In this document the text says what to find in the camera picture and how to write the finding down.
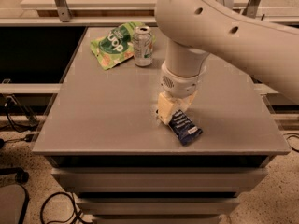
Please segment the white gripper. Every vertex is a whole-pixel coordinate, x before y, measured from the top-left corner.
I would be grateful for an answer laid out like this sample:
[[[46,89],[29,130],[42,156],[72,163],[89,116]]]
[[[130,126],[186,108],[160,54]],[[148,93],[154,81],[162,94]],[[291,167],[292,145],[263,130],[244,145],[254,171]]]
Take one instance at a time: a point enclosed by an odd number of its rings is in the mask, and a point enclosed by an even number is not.
[[[186,112],[191,106],[194,98],[197,94],[197,87],[201,78],[206,72],[206,67],[200,70],[200,73],[194,77],[179,77],[172,74],[163,63],[161,68],[161,86],[172,97],[177,98],[174,101],[171,97],[168,97],[165,92],[161,92],[158,96],[158,118],[162,123],[167,125],[175,109]]]

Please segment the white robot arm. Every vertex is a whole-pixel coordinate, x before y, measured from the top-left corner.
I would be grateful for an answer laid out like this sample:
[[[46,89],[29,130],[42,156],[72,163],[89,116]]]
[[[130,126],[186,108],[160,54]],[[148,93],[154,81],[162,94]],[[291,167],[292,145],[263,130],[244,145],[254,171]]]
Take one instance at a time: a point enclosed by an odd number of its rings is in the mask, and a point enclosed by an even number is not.
[[[155,19],[168,38],[163,74],[174,98],[197,90],[204,52],[299,103],[299,31],[232,11],[233,0],[157,0]]]

